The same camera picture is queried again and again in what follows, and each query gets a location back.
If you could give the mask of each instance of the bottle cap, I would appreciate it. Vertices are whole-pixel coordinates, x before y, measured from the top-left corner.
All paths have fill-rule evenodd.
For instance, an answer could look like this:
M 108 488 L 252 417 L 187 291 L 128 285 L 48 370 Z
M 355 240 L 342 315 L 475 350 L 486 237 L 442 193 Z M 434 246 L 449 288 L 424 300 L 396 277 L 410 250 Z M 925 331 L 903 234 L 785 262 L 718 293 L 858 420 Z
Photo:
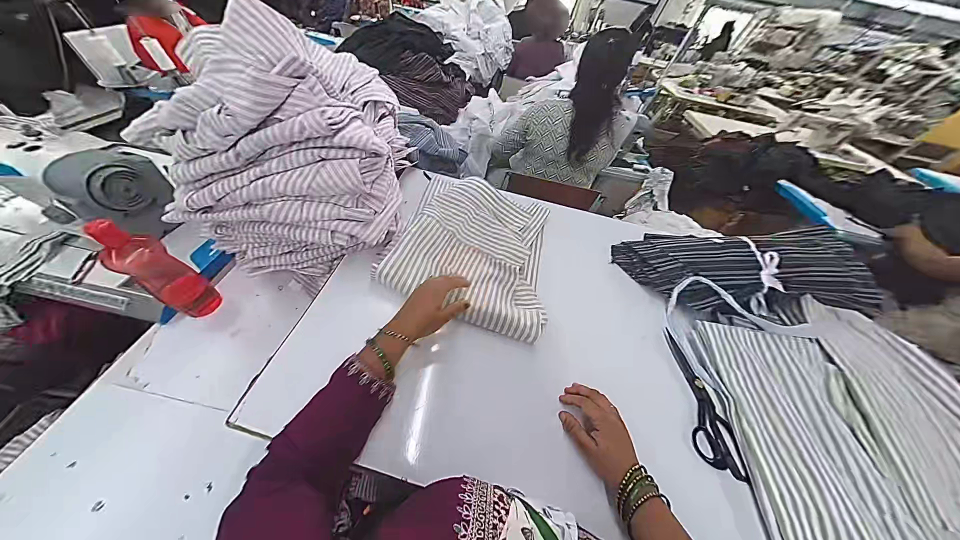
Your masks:
M 121 230 L 113 220 L 100 218 L 84 224 L 84 233 L 109 248 L 118 248 L 130 241 L 130 235 Z

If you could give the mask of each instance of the blue sewing machine part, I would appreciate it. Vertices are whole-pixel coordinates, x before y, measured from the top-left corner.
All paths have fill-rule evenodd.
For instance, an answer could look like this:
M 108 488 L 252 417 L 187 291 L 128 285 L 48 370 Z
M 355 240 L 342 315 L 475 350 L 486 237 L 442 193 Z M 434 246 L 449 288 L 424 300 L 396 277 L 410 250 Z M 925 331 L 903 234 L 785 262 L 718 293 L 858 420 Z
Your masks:
M 199 268 L 200 275 L 213 281 L 213 278 L 233 260 L 233 254 L 226 253 L 213 247 L 213 239 L 209 239 L 190 254 L 190 261 Z M 165 307 L 160 314 L 160 324 L 165 325 L 177 315 L 172 307 Z

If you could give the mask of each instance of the striped shirt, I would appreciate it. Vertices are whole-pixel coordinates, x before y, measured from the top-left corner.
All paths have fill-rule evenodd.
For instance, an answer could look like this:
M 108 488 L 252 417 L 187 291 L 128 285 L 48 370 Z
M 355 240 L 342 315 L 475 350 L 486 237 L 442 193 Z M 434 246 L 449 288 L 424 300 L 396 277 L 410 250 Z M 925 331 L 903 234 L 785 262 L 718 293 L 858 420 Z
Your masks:
M 514 203 L 482 179 L 434 178 L 373 278 L 410 294 L 429 278 L 463 276 L 470 287 L 449 301 L 470 302 L 464 321 L 533 343 L 547 321 L 537 274 L 548 213 L 536 203 Z
M 827 227 L 750 236 L 760 253 L 776 253 L 775 277 L 788 293 L 812 294 L 835 307 L 876 315 L 883 293 L 873 274 L 853 254 L 847 242 Z M 751 244 L 739 237 L 692 238 L 645 234 L 643 240 L 611 247 L 612 260 L 634 281 L 669 296 L 690 276 L 707 278 L 738 300 L 763 290 L 760 261 Z M 712 289 L 692 283 L 682 304 L 710 309 L 723 304 Z
M 334 54 L 255 0 L 197 28 L 182 57 L 197 82 L 122 136 L 174 157 L 163 219 L 197 221 L 250 272 L 324 276 L 398 226 L 406 139 L 377 71 Z
M 956 381 L 859 313 L 795 309 L 816 337 L 694 324 L 771 536 L 960 537 Z

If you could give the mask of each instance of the embroidered fabric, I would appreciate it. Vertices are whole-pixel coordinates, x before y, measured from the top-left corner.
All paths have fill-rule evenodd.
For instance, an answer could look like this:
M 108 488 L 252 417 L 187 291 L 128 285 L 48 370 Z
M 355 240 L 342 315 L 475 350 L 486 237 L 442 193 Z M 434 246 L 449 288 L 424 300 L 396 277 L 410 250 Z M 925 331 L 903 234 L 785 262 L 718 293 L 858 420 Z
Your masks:
M 367 373 L 363 362 L 360 361 L 359 353 L 347 358 L 345 366 L 347 367 L 348 375 L 354 376 L 360 374 L 357 383 L 361 386 L 369 384 L 371 394 L 379 392 L 377 399 L 382 400 L 387 398 L 387 401 L 390 401 L 393 398 L 394 392 L 396 391 L 396 385 L 394 385 L 392 382 L 386 382 L 385 380 L 378 379 L 377 377 Z
M 500 531 L 507 524 L 512 497 L 500 487 L 491 483 L 464 477 L 461 486 L 463 493 L 458 505 L 463 521 L 453 524 L 457 540 L 490 540 L 499 538 Z

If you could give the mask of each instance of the patterned top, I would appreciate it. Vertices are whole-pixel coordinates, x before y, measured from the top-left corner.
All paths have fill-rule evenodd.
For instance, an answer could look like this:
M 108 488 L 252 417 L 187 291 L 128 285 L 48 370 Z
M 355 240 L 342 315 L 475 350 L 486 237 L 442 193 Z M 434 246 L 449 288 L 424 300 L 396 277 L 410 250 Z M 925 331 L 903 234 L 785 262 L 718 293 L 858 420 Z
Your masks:
M 492 156 L 495 160 L 505 159 L 520 152 L 511 161 L 511 168 L 516 172 L 562 184 L 590 187 L 597 173 L 613 162 L 616 146 L 611 133 L 603 133 L 582 160 L 567 160 L 566 147 L 572 122 L 572 101 L 549 99 L 537 102 L 493 142 Z

